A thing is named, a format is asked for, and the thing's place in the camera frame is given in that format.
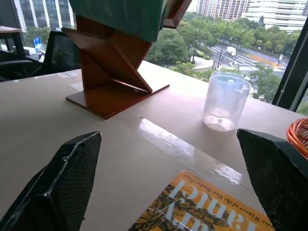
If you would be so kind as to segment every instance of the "desk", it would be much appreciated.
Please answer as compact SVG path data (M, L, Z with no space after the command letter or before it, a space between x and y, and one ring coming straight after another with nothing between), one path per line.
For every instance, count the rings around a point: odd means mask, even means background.
M81 230L127 230L181 170L262 212L235 132L202 123L208 84L148 62L139 72L167 78L170 88L108 120L65 101L78 91L80 70L0 84L0 217L63 142L95 130L102 145ZM300 117L248 99L240 127L284 138Z
M7 39L13 39L19 59L26 59L26 54L21 39L21 32L21 29L18 28L0 26L0 39L5 39L5 44L8 51L11 50L11 47Z

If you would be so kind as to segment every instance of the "plastic cup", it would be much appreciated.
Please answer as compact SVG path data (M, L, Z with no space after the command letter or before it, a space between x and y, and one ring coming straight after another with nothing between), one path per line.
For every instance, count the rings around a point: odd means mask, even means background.
M216 71L210 78L203 122L216 131L237 128L251 84L243 76Z

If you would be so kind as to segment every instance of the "high-rise building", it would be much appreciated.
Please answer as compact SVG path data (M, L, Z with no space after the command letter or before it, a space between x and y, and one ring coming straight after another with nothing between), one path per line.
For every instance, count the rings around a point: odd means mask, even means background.
M259 22L263 16L265 28L279 26L288 32L302 29L307 19L307 0L250 0L243 17Z
M246 12L248 0L199 0L197 13L223 19L237 19Z
M14 3L24 32L27 26L56 29L76 25L68 0L14 0Z

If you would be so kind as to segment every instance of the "wicker basket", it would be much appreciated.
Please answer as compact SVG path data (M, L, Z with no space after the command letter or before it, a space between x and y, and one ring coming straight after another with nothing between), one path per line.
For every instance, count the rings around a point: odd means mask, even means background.
M301 118L290 125L287 140L308 160L308 118Z

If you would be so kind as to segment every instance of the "white truck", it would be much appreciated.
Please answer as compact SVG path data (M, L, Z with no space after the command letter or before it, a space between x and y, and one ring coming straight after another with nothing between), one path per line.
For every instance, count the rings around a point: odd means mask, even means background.
M236 49L234 47L227 47L227 53L235 56L236 55Z

